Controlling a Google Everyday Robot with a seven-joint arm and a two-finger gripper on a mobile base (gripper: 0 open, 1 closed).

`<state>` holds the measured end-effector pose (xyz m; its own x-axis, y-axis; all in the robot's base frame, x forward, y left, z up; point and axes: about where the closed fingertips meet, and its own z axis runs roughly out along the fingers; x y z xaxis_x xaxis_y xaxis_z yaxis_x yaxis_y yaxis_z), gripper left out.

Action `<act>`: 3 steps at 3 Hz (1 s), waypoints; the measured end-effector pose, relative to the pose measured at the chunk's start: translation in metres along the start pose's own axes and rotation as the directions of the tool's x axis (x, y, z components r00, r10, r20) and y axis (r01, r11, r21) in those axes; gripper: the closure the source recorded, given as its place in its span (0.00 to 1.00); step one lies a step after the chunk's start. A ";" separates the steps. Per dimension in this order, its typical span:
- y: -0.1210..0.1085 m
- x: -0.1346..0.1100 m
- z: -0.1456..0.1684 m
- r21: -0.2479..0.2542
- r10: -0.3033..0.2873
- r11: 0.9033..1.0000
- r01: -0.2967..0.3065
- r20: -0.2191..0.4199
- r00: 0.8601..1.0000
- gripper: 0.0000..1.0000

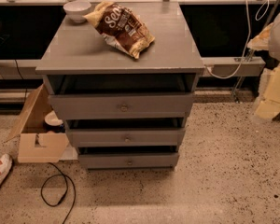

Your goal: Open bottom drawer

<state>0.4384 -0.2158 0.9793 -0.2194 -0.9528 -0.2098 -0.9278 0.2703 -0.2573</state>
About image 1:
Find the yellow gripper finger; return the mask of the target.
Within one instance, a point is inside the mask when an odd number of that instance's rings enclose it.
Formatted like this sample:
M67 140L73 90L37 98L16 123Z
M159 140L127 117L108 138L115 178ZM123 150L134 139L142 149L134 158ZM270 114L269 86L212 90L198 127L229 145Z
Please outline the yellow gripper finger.
M261 119L273 119L280 113L280 64L274 70L263 70L256 104L255 115Z
M247 46L250 49L259 51L259 50L268 50L269 49L269 38L273 23L267 25L258 35L252 38Z

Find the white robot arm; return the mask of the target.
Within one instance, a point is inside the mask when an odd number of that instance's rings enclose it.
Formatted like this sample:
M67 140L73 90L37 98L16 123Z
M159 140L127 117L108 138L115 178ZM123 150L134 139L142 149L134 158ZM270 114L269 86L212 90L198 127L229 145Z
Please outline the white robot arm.
M247 46L256 51L268 50L269 55L279 62L274 70L263 70L254 111L257 117L271 120L280 113L280 13Z

